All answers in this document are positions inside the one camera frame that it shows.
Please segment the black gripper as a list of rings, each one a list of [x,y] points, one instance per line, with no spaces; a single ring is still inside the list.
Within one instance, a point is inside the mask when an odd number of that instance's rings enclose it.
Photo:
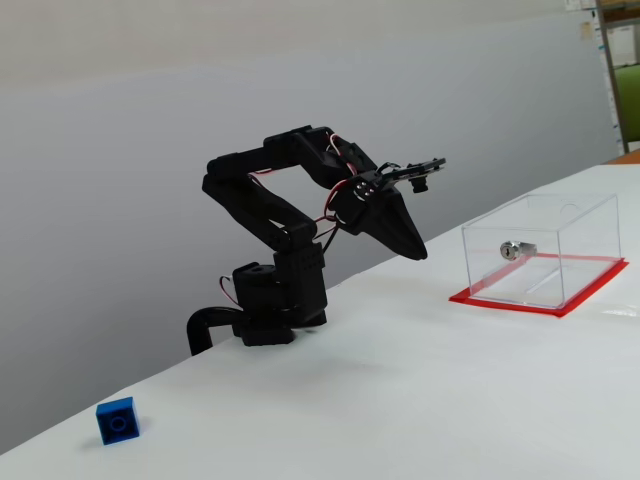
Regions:
[[[367,233],[399,256],[426,259],[424,241],[402,194],[376,170],[351,177],[335,194],[333,212],[349,234]]]

